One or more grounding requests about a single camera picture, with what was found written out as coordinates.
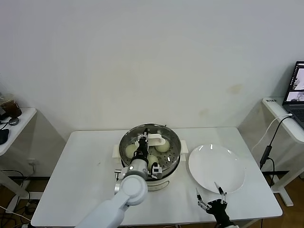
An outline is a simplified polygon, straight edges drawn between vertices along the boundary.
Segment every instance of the metal steamer tray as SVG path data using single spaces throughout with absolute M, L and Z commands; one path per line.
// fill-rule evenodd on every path
M 149 133 L 160 134 L 162 138 L 168 140 L 170 143 L 169 150 L 166 152 L 159 152 L 154 146 L 150 146 L 148 150 L 149 154 L 152 154 L 158 158 L 159 165 L 162 168 L 162 176 L 165 178 L 177 168 L 180 162 L 181 142 L 173 130 L 163 125 L 148 123 L 137 126 L 127 132 L 120 141 L 119 145 L 119 153 L 122 159 L 122 164 L 123 166 L 131 165 L 131 159 L 125 155 L 125 148 L 130 144 L 134 144 L 138 135 L 141 135 L 146 128 L 149 129 Z

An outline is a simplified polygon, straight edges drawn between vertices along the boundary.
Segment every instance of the desk leg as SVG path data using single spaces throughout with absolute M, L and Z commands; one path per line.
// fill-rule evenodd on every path
M 29 185 L 30 181 L 29 180 L 26 180 L 23 182 L 23 186 L 22 188 L 23 189 L 26 189 Z M 28 192 L 26 191 L 26 195 L 25 196 L 18 196 L 18 195 L 15 195 L 12 200 L 10 201 L 9 205 L 8 205 L 8 210 L 10 211 L 14 211 L 15 207 L 18 205 L 19 201 L 20 200 L 39 200 L 41 199 L 42 197 L 42 194 L 43 192 L 36 192 L 36 191 L 31 191 Z
M 274 176 L 274 185 L 271 187 L 273 193 L 279 193 L 284 203 L 288 207 L 292 207 L 294 203 L 290 199 L 287 191 L 285 190 L 285 186 L 293 181 L 297 176 L 299 176 L 302 172 L 304 172 L 304 167 L 300 170 L 289 171 L 284 175 L 281 179 L 279 179 L 276 175 Z
M 26 180 L 23 182 L 22 187 L 19 186 L 16 182 L 14 182 L 11 178 L 6 176 L 3 172 L 0 171 L 0 183 L 3 184 L 5 187 L 7 187 L 9 190 L 14 192 L 16 195 L 13 197 L 13 199 L 10 201 L 8 210 L 14 211 L 16 205 L 18 204 L 19 200 L 39 200 L 41 199 L 43 192 L 30 192 L 28 194 L 25 189 L 29 185 L 29 180 Z
M 5 175 L 3 172 L 0 171 L 0 182 L 5 187 L 7 187 L 12 192 L 16 193 L 20 197 L 25 197 L 28 195 L 27 191 L 20 187 L 16 182 L 14 182 L 11 178 Z
M 253 219 L 253 220 L 239 220 L 239 221 L 233 221 L 238 227 L 240 228 L 247 228 L 250 227 L 255 222 L 259 221 L 260 219 Z

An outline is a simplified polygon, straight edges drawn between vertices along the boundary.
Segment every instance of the white plate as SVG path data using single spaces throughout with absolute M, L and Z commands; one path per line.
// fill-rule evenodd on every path
M 223 191 L 232 193 L 242 187 L 245 170 L 238 157 L 225 147 L 207 144 L 194 149 L 189 156 L 191 175 L 202 187 L 219 193 L 214 182 Z

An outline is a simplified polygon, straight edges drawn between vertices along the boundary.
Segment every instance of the laptop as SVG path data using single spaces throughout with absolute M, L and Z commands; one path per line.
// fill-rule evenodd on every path
M 295 64 L 283 108 L 304 128 L 304 61 Z

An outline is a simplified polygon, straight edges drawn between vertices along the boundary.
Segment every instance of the laptop screen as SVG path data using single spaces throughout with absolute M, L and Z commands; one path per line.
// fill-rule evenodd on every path
M 296 64 L 286 96 L 287 102 L 304 101 L 304 64 Z

